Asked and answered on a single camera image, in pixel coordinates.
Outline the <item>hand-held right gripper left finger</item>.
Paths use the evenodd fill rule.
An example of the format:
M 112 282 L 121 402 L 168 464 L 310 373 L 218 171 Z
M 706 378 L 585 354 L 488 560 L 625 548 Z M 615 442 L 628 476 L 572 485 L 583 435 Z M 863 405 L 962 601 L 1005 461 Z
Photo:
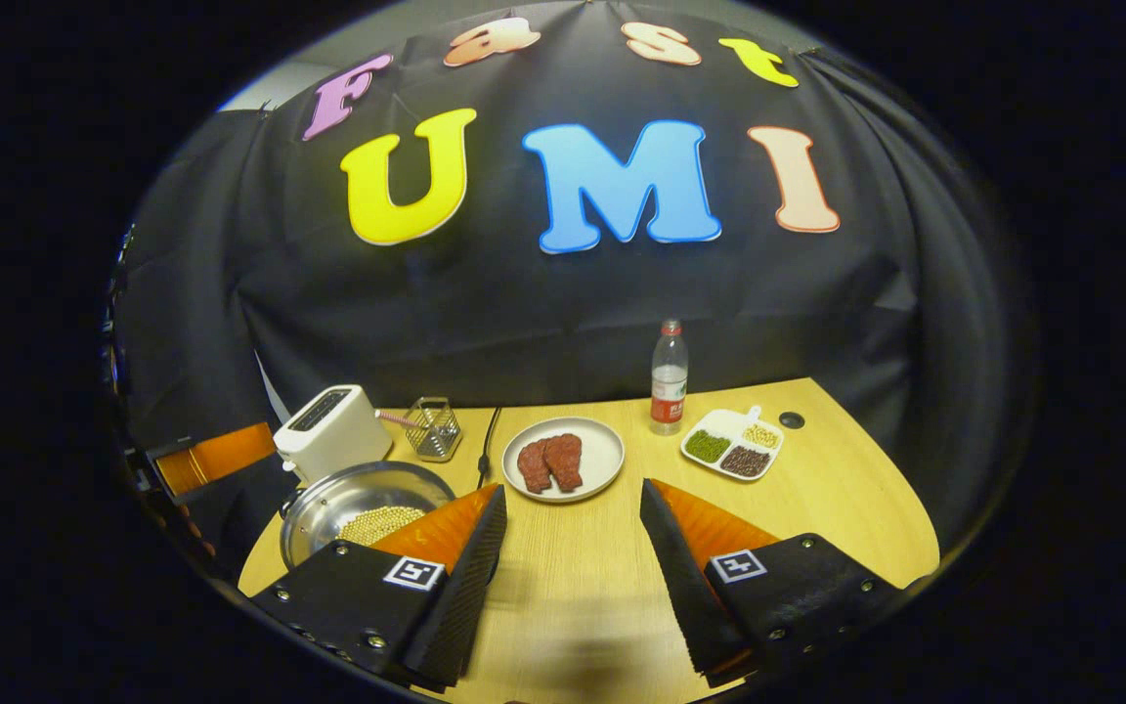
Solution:
M 340 663 L 448 689 L 466 672 L 504 531 L 504 487 L 488 484 L 370 547 L 330 541 L 253 604 Z

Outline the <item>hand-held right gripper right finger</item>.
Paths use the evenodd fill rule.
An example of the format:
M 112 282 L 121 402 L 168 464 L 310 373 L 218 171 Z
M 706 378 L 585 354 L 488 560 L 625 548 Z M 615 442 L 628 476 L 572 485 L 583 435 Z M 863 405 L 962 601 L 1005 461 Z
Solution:
M 643 482 L 638 516 L 692 668 L 711 685 L 807 669 L 902 600 L 816 532 L 777 538 L 658 478 Z

